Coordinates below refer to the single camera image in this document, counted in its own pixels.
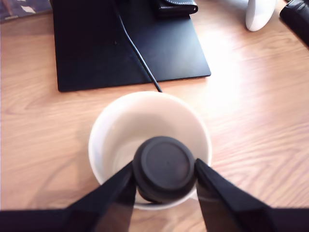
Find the table surface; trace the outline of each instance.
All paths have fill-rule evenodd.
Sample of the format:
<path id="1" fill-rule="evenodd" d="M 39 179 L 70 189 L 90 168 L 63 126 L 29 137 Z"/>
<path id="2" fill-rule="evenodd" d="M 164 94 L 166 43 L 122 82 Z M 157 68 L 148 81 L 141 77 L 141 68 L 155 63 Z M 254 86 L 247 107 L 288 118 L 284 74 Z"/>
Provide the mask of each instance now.
<path id="1" fill-rule="evenodd" d="M 258 32 L 247 1 L 198 0 L 192 15 L 212 75 L 160 83 L 209 128 L 212 166 L 271 206 L 309 206 L 309 50 L 279 20 Z M 1 25 L 1 208 L 64 207 L 98 186 L 87 152 L 96 117 L 152 84 L 59 93 L 52 14 Z M 134 210 L 130 231 L 204 231 L 198 202 Z"/>

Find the black pad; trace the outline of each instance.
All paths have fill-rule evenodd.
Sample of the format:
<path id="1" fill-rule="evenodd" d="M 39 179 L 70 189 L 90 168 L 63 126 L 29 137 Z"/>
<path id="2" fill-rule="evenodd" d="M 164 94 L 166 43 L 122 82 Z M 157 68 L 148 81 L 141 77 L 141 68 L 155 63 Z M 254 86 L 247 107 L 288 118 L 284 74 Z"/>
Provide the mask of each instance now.
<path id="1" fill-rule="evenodd" d="M 53 0 L 61 92 L 151 82 L 111 0 Z M 128 34 L 158 81 L 210 75 L 189 16 L 159 19 L 146 0 L 118 3 Z"/>

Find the black cap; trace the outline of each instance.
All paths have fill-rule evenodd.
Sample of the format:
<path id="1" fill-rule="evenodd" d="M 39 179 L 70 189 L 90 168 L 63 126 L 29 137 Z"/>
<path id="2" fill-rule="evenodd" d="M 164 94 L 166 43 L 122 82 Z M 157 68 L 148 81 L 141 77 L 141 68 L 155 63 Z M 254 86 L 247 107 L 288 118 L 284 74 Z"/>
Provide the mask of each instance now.
<path id="1" fill-rule="evenodd" d="M 190 150 L 176 139 L 160 136 L 145 141 L 133 159 L 140 195 L 159 203 L 184 197 L 195 183 L 194 163 Z"/>

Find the black leather object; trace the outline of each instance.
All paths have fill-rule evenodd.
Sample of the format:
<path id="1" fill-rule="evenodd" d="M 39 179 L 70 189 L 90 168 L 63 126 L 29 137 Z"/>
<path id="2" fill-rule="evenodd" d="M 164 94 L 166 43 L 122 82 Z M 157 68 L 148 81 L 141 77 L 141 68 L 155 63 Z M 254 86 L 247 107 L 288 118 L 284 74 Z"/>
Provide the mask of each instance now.
<path id="1" fill-rule="evenodd" d="M 211 74 L 190 16 L 157 18 L 147 0 L 118 6 L 128 34 L 158 81 Z M 53 11 L 59 91 L 151 82 L 109 0 L 54 0 Z"/>
<path id="2" fill-rule="evenodd" d="M 194 14 L 198 11 L 194 0 L 152 0 L 158 16 L 169 17 Z"/>
<path id="3" fill-rule="evenodd" d="M 290 1 L 280 17 L 309 46 L 309 0 Z"/>

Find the cord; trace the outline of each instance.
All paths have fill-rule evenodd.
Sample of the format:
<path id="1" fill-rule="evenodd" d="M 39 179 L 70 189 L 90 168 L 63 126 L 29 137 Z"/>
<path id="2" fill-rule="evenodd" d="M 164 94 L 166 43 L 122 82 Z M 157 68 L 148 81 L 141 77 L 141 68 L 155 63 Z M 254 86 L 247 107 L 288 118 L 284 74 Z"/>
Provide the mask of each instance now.
<path id="1" fill-rule="evenodd" d="M 115 9 L 115 12 L 116 12 L 116 15 L 119 19 L 119 22 L 121 24 L 121 27 L 122 27 L 122 30 L 124 31 L 125 35 L 126 35 L 126 38 L 129 40 L 129 43 L 131 45 L 131 47 L 133 48 L 136 56 L 138 57 L 138 59 L 140 60 L 141 64 L 143 65 L 144 69 L 146 70 L 148 76 L 150 77 L 150 79 L 152 80 L 154 86 L 156 87 L 156 89 L 162 93 L 162 89 L 160 88 L 158 82 L 156 81 L 154 75 L 152 74 L 152 72 L 150 71 L 150 69 L 148 68 L 146 62 L 144 61 L 143 57 L 141 56 L 140 52 L 138 51 L 137 47 L 134 45 L 133 41 L 131 40 L 130 36 L 128 35 L 127 31 L 126 31 L 126 28 L 125 28 L 125 25 L 121 19 L 121 16 L 119 14 L 119 11 L 118 11 L 118 7 L 115 3 L 115 0 L 112 0 L 112 4 L 114 6 L 114 9 Z"/>

